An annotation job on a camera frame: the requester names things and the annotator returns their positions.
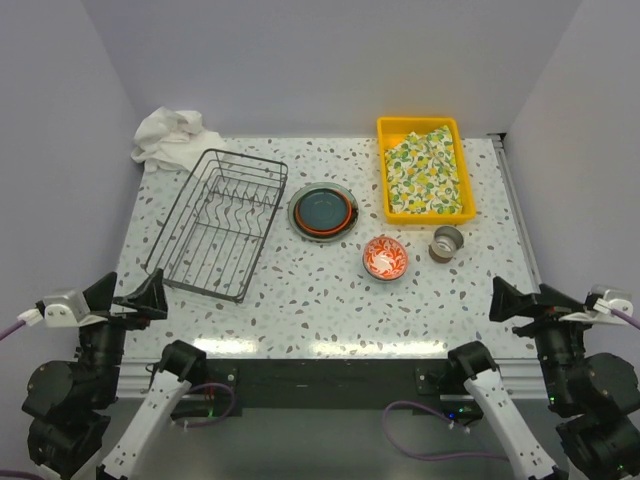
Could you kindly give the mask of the beige brown cup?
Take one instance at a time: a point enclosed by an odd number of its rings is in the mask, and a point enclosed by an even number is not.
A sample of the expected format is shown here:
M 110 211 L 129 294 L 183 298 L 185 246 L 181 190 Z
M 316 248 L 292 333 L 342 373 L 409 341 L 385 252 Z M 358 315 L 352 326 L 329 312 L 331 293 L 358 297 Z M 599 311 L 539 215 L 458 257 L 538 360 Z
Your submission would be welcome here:
M 454 226 L 443 225 L 435 230 L 428 253 L 434 261 L 448 263 L 463 246 L 462 232 Z

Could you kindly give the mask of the white red patterned bowl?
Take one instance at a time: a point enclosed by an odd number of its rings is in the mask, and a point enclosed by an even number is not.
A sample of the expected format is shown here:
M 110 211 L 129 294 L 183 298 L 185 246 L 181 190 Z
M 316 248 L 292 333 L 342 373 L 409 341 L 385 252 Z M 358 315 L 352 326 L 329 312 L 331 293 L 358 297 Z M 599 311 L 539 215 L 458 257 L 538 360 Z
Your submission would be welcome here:
M 380 273 L 407 271 L 409 255 L 404 245 L 398 240 L 379 236 L 365 245 L 363 265 L 366 271 L 372 270 Z

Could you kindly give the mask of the light green floral plate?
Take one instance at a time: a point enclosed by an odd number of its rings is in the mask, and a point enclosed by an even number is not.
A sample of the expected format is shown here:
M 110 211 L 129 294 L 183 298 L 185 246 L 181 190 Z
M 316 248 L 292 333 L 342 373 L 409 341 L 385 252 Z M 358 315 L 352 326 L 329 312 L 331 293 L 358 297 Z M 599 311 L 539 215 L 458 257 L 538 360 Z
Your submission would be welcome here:
M 330 243 L 355 228 L 359 206 L 346 187 L 315 182 L 292 196 L 287 215 L 291 227 L 301 237 L 316 243 Z

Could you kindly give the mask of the light green bowl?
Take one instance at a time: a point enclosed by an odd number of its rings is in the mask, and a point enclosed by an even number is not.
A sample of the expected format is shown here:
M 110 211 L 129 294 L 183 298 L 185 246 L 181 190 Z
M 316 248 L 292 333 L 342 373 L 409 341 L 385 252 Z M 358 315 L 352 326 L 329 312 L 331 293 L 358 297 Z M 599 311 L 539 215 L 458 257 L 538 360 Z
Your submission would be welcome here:
M 372 270 L 367 270 L 367 273 L 376 281 L 379 282 L 393 282 L 401 279 L 406 271 L 391 271 L 387 273 L 374 272 Z

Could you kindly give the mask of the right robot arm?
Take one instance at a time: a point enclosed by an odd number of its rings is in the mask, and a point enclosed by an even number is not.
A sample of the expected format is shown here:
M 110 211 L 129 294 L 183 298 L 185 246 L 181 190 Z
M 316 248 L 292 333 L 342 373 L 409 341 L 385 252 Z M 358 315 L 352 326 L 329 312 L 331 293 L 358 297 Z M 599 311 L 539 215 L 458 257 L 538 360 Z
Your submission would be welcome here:
M 587 355 L 584 333 L 595 324 L 630 325 L 630 293 L 596 285 L 584 301 L 540 284 L 522 293 L 501 277 L 493 280 L 492 322 L 526 317 L 514 328 L 534 341 L 551 412 L 562 418 L 556 432 L 570 469 L 563 471 L 532 434 L 508 394 L 500 368 L 479 341 L 448 353 L 439 382 L 445 392 L 468 393 L 498 437 L 518 479 L 633 479 L 639 475 L 639 409 L 634 367 L 611 353 Z

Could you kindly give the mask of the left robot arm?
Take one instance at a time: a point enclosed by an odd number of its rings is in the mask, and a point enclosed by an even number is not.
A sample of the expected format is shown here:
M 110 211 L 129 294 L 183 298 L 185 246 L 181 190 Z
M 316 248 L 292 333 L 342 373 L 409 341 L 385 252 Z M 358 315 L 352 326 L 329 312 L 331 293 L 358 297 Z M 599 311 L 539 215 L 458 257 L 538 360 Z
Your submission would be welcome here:
M 117 399 L 126 335 L 168 316 L 161 269 L 127 295 L 116 296 L 116 284 L 117 275 L 110 272 L 83 291 L 44 297 L 26 315 L 79 334 L 75 359 L 38 367 L 22 405 L 32 418 L 29 456 L 52 478 L 72 479 L 87 467 L 94 467 L 99 479 L 133 478 L 182 396 L 207 380 L 203 351 L 179 340 L 167 345 L 125 433 L 110 453 L 99 455 L 110 423 L 103 412 Z

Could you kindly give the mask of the yellow plastic bin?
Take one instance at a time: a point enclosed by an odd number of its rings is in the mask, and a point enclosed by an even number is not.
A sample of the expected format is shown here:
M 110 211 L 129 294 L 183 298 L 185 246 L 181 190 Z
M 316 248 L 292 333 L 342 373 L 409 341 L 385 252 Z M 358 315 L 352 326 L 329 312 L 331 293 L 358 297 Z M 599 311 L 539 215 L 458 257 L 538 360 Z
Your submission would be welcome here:
M 457 122 L 446 117 L 377 120 L 383 210 L 396 225 L 461 225 L 476 217 Z

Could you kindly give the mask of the white crumpled towel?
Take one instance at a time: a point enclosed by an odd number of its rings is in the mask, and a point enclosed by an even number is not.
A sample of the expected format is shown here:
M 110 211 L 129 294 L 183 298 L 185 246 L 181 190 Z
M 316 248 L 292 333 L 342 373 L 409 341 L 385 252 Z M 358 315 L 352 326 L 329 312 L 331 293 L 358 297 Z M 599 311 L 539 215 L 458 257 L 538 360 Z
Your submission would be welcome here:
M 131 159 L 143 165 L 146 172 L 191 172 L 206 150 L 227 149 L 218 132 L 205 128 L 199 111 L 166 107 L 158 108 L 140 123 L 133 142 Z

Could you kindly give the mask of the lemon print cloth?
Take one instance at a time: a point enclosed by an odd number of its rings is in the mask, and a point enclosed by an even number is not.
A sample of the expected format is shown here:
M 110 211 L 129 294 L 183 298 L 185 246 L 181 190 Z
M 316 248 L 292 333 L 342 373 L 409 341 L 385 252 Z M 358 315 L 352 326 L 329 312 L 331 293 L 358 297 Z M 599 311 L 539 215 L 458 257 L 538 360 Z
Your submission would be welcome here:
M 394 214 L 460 214 L 463 210 L 454 140 L 448 126 L 409 133 L 384 153 Z

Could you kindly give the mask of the aluminium frame rail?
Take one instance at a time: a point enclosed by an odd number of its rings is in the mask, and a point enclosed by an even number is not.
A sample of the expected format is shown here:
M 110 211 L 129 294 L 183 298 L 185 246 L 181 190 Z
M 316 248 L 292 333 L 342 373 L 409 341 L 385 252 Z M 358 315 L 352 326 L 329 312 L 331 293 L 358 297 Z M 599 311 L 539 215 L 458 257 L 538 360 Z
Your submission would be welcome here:
M 528 399 L 546 397 L 551 412 L 567 421 L 560 426 L 562 445 L 582 466 L 578 477 L 588 477 L 614 458 L 605 446 L 608 428 L 604 418 L 608 402 L 606 391 L 592 381 L 595 371 L 591 357 L 585 355 L 584 332 L 593 324 L 563 321 L 537 335 L 516 335 L 533 341 L 535 359 L 512 359 L 501 363 L 507 368 L 508 387 L 513 394 Z

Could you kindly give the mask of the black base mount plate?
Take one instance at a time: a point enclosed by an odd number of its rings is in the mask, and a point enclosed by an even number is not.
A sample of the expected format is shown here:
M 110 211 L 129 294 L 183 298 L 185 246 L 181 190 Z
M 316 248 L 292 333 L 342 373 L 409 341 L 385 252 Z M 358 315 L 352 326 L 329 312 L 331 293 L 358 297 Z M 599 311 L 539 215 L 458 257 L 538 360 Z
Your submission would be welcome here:
M 483 418 L 463 385 L 446 373 L 443 359 L 254 360 L 209 359 L 202 392 L 181 400 L 173 420 L 218 417 L 236 402 L 245 409 L 382 410 L 394 401 L 424 404 L 460 422 Z

